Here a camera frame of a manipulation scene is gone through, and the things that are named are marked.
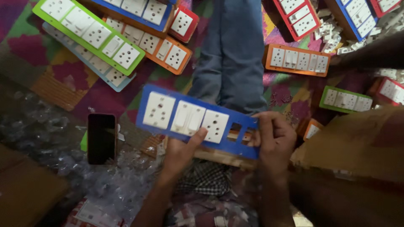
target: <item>smartphone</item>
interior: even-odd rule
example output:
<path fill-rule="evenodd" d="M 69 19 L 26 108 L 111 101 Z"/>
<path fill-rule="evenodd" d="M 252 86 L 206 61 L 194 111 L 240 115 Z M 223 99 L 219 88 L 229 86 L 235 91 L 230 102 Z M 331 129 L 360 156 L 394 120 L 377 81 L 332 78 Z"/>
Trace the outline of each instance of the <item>smartphone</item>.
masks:
<path fill-rule="evenodd" d="M 117 127 L 111 114 L 88 115 L 87 160 L 90 165 L 112 164 L 115 161 Z"/>

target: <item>switch board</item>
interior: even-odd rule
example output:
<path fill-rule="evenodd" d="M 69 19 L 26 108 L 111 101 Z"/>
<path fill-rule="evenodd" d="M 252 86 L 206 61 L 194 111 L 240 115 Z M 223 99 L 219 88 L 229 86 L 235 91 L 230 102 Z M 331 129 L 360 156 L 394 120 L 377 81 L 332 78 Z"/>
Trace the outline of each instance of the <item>switch board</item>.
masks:
<path fill-rule="evenodd" d="M 168 97 L 174 99 L 173 102 L 170 101 L 170 104 L 162 103 L 160 100 L 161 98 L 166 100 Z M 164 116 L 166 117 L 164 121 L 167 120 L 167 124 L 163 124 L 162 120 L 160 120 L 162 112 L 158 109 L 159 104 L 163 104 L 161 109 L 167 106 L 171 110 L 171 116 L 167 113 L 168 110 L 165 110 L 166 113 Z M 241 125 L 240 135 L 236 141 L 227 139 L 233 123 Z M 202 146 L 219 149 L 250 159 L 258 158 L 259 148 L 248 147 L 241 143 L 247 128 L 258 128 L 256 118 L 154 85 L 147 84 L 143 88 L 136 126 L 152 133 L 167 135 L 168 137 L 185 142 L 200 127 L 204 127 L 208 130 L 208 135 L 202 142 Z"/>

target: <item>finger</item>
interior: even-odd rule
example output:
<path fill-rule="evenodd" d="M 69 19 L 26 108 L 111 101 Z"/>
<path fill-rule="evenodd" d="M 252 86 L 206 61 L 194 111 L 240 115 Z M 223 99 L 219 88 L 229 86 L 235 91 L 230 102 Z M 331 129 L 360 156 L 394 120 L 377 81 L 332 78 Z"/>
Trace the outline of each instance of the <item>finger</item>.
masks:
<path fill-rule="evenodd" d="M 198 145 L 203 142 L 207 134 L 208 130 L 206 128 L 200 128 L 195 135 L 190 138 L 188 144 L 186 145 L 186 149 L 188 151 L 195 151 Z"/>
<path fill-rule="evenodd" d="M 270 112 L 263 112 L 259 115 L 259 133 L 262 146 L 274 143 L 272 116 L 269 113 Z"/>

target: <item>cardboard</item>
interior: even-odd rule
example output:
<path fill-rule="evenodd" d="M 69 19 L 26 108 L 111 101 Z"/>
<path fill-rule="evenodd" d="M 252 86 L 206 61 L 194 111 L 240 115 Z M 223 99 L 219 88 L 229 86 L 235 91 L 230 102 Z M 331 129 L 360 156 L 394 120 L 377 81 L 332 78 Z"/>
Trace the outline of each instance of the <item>cardboard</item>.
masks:
<path fill-rule="evenodd" d="M 0 144 L 1 226 L 34 226 L 68 188 L 66 180 Z"/>
<path fill-rule="evenodd" d="M 295 164 L 404 182 L 404 107 L 384 106 L 331 121 L 292 156 Z"/>

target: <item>leg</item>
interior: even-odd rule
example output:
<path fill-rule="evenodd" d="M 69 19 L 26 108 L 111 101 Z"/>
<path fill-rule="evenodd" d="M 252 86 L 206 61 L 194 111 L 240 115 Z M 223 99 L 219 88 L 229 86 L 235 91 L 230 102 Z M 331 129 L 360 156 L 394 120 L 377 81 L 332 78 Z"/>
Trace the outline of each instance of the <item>leg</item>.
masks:
<path fill-rule="evenodd" d="M 192 75 L 189 96 L 216 104 L 222 81 L 222 53 L 220 44 L 220 20 L 222 0 L 214 1 L 213 15 L 204 38 L 198 66 Z"/>
<path fill-rule="evenodd" d="M 266 111 L 262 84 L 264 39 L 261 1 L 224 1 L 221 44 L 220 105 L 248 115 Z"/>

